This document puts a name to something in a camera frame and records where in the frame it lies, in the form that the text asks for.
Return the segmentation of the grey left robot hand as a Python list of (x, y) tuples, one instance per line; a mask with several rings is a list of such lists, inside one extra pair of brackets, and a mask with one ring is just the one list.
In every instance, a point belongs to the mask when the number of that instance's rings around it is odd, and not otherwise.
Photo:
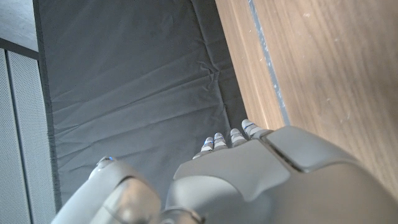
[(165, 201), (132, 167), (102, 158), (55, 223), (396, 223), (397, 200), (353, 156), (300, 128), (250, 120), (205, 139)]

